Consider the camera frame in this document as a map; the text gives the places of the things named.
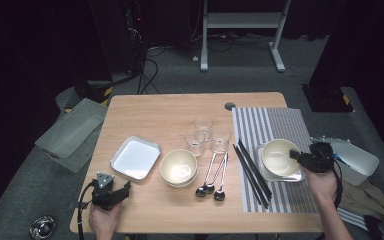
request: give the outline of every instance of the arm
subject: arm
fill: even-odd
[[[110,211],[91,205],[89,225],[95,231],[97,240],[111,240],[120,219],[121,202]]]
[[[336,193],[336,178],[333,172],[313,173],[305,167],[302,167],[302,170],[307,174],[308,186],[319,208],[326,239],[352,239],[333,203]]]

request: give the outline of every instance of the black chopstick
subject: black chopstick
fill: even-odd
[[[251,183],[253,193],[254,193],[254,195],[256,195],[258,203],[260,205],[261,205],[261,203],[263,203],[264,207],[268,208],[269,204],[267,203],[263,192],[259,188],[259,185],[258,185],[257,181],[255,180],[254,175],[252,174],[251,170],[248,168],[248,165],[246,164],[242,153],[239,151],[239,148],[237,146],[235,146],[234,144],[233,144],[233,148],[236,151],[236,155],[238,155],[239,161],[241,162],[241,165],[244,169],[245,175],[248,178],[248,181]]]
[[[245,159],[248,162],[248,165],[251,167],[251,170],[253,171],[255,177],[257,178],[258,182],[263,188],[264,193],[266,194],[268,200],[272,197],[272,192],[269,189],[269,186],[267,186],[266,180],[261,175],[260,171],[258,170],[257,166],[255,166],[254,161],[252,161],[251,156],[249,155],[248,151],[246,150],[244,144],[242,143],[241,139],[238,140],[239,147],[241,148],[241,151],[243,155],[245,156]]]

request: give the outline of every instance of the white metal stand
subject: white metal stand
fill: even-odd
[[[205,72],[208,70],[208,28],[277,28],[274,42],[270,42],[269,47],[277,70],[279,72],[285,71],[285,66],[277,48],[291,0],[285,0],[282,12],[273,13],[208,13],[207,1],[204,0],[201,71]]]

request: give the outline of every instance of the brown cloth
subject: brown cloth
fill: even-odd
[[[342,181],[344,187],[340,207],[350,212],[369,215],[384,220],[384,195],[369,181],[353,186]]]

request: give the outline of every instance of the cream bowl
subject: cream bowl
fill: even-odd
[[[263,148],[263,164],[275,175],[287,177],[298,170],[300,165],[297,160],[289,157],[289,151],[300,151],[298,147],[286,139],[274,139]]]
[[[198,162],[188,150],[177,149],[169,152],[162,160],[160,173],[172,187],[180,188],[189,185],[196,177]]]

